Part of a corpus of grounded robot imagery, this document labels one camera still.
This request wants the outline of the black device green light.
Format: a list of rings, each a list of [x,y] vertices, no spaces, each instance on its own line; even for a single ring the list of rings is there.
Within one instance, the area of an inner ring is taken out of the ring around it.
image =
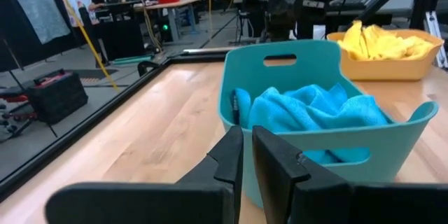
[[[159,23],[159,30],[160,30],[160,35],[161,35],[162,41],[164,43],[173,41],[172,30],[171,30],[171,26],[168,21],[166,21],[166,20],[161,21]]]

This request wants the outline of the grey hanging cloth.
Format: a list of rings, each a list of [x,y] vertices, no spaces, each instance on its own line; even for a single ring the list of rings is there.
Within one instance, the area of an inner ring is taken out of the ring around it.
[[[7,3],[0,0],[0,15],[14,14],[17,11]],[[34,33],[40,43],[45,44],[54,39],[71,33],[55,0],[16,0],[24,16],[30,22]]]

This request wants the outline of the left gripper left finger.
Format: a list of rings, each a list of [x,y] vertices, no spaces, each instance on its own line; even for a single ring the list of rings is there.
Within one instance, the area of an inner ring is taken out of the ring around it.
[[[45,204],[48,224],[238,224],[244,138],[234,126],[175,183],[67,185]]]

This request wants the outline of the wooden top desk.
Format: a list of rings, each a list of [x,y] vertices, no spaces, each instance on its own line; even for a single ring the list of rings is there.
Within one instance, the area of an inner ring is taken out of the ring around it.
[[[178,9],[186,7],[188,9],[188,17],[190,21],[190,31],[184,32],[184,34],[198,34],[196,29],[195,22],[195,13],[193,9],[193,4],[197,2],[201,2],[204,0],[179,0],[174,3],[162,3],[162,4],[153,4],[146,5],[145,3],[138,3],[134,5],[135,11],[149,11],[149,10],[158,10],[158,9],[167,9],[169,26],[171,27],[171,37],[173,38],[172,42],[168,42],[168,45],[190,45],[192,42],[181,41],[180,32],[180,21]]]

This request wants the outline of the orange plastic basket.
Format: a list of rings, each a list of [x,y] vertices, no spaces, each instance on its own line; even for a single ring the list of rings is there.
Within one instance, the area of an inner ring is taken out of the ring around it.
[[[430,51],[416,60],[373,60],[358,61],[341,49],[341,72],[353,81],[419,81],[430,71],[444,41],[426,31],[418,29],[397,29],[397,35],[407,38],[417,36],[433,44]]]

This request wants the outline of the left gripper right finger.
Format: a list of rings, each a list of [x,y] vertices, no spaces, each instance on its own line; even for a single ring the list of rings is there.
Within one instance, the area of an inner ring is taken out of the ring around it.
[[[448,184],[349,182],[261,126],[252,145],[267,224],[448,224]]]

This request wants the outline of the grey desk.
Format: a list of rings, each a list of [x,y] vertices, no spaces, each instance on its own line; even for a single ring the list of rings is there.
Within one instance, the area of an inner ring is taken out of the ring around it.
[[[332,0],[326,16],[373,18],[375,15],[408,15],[414,0]]]

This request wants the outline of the black cabinet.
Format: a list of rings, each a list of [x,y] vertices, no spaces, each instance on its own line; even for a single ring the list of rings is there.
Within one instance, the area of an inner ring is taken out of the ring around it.
[[[100,9],[96,12],[100,37],[109,61],[146,54],[139,22],[130,12]]]

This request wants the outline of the person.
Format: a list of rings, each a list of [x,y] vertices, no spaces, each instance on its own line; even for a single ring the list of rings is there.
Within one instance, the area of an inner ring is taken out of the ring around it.
[[[109,65],[109,61],[104,55],[104,51],[102,50],[101,44],[97,36],[97,30],[95,29],[93,22],[90,19],[90,14],[88,13],[87,8],[80,7],[78,11],[80,13],[80,18],[83,21],[83,27],[93,45],[94,51],[100,56],[101,63],[105,67],[107,67]]]

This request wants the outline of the teal plastic basket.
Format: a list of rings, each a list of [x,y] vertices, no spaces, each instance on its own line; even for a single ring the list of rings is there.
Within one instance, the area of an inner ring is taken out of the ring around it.
[[[270,87],[284,93],[308,85],[329,90],[339,83],[348,97],[365,95],[342,74],[340,59],[338,44],[327,40],[262,43],[230,51],[225,58],[218,102],[225,129],[239,126],[234,122],[230,101],[236,88],[248,91],[255,99]],[[438,112],[438,105],[433,101],[423,103],[406,122],[395,122],[381,112],[388,120],[387,125],[275,134],[348,181],[392,182],[428,121]],[[261,206],[252,151],[253,127],[241,128],[243,190],[255,205]]]

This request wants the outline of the black partition panel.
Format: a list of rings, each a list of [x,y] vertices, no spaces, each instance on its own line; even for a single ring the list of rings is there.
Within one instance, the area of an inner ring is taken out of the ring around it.
[[[79,28],[42,43],[18,0],[0,0],[0,70],[23,68],[86,43]]]

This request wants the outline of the teal floor item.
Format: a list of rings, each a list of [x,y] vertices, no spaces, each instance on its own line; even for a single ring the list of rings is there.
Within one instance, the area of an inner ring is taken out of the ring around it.
[[[124,57],[124,58],[115,59],[115,60],[111,61],[111,63],[112,63],[112,65],[137,64],[142,61],[151,61],[153,58],[154,58],[154,55]]]

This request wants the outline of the yellow microfiber towel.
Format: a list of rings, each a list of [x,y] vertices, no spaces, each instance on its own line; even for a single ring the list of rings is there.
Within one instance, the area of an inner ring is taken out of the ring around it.
[[[345,49],[350,57],[358,61],[380,60],[382,57],[377,47],[382,29],[377,25],[363,26],[355,20],[345,32],[344,38],[337,43]]]
[[[375,60],[418,60],[426,56],[433,44],[411,36],[380,36],[368,46],[369,56]]]

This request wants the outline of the blue microfiber towel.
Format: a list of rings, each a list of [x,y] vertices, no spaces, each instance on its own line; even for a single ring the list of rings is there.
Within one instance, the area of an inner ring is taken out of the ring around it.
[[[236,88],[230,101],[234,122],[248,130],[259,125],[273,133],[308,132],[389,123],[374,97],[348,97],[339,83],[329,90],[308,85],[284,93],[269,87],[255,99]]]

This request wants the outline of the red black floor equipment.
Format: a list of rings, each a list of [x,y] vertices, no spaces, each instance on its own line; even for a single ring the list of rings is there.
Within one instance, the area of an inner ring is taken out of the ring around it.
[[[20,136],[37,114],[23,91],[0,89],[0,144]]]

